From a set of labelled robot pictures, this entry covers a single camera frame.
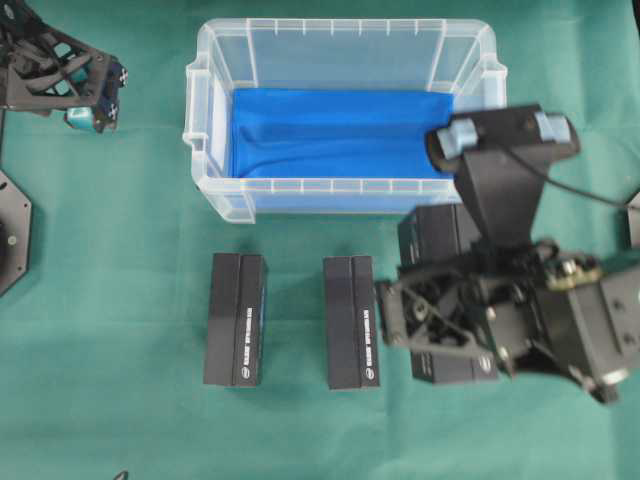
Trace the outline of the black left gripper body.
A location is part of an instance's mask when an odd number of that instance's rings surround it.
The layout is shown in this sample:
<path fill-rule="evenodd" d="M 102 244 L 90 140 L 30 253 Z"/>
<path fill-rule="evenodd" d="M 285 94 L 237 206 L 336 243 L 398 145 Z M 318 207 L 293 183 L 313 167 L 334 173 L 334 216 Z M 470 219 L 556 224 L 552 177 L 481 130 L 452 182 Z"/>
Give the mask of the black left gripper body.
<path fill-rule="evenodd" d="M 1 108 L 73 129 L 116 129 L 128 71 L 119 59 L 43 21 L 26 4 L 1 6 Z"/>

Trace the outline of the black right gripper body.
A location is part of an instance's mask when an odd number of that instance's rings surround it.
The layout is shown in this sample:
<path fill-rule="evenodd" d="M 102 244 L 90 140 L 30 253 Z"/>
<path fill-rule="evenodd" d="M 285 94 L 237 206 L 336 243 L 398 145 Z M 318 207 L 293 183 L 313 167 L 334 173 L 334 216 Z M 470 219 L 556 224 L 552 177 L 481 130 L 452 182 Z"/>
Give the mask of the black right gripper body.
<path fill-rule="evenodd" d="M 490 357 L 498 376 L 547 374 L 535 305 L 550 247 L 482 250 L 399 269 L 376 283 L 384 342 L 414 353 Z"/>

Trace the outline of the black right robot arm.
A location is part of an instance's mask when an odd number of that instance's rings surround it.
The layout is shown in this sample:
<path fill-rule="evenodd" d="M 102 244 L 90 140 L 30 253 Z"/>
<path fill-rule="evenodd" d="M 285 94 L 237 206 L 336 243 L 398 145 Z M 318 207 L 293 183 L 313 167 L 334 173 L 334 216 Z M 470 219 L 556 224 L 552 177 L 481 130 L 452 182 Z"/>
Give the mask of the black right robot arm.
<path fill-rule="evenodd" d="M 386 344 L 434 383 L 521 372 L 565 378 L 601 404 L 639 365 L 639 268 L 610 270 L 551 242 L 474 245 L 376 285 Z"/>

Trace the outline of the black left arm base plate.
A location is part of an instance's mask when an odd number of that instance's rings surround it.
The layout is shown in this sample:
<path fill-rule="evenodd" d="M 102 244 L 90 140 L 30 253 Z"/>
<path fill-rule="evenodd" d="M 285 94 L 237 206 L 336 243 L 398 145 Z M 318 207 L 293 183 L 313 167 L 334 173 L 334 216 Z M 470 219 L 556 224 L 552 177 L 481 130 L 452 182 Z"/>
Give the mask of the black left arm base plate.
<path fill-rule="evenodd" d="M 1 171 L 1 295 L 29 269 L 32 203 Z"/>

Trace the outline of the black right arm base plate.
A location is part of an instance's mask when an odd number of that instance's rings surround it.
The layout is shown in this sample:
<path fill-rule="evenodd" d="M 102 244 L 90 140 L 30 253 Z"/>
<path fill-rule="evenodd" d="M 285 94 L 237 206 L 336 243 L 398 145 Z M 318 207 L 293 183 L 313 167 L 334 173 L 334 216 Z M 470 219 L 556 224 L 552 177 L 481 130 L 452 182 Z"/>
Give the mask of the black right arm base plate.
<path fill-rule="evenodd" d="M 627 203 L 628 239 L 632 248 L 638 249 L 640 245 L 640 191 L 637 191 Z"/>

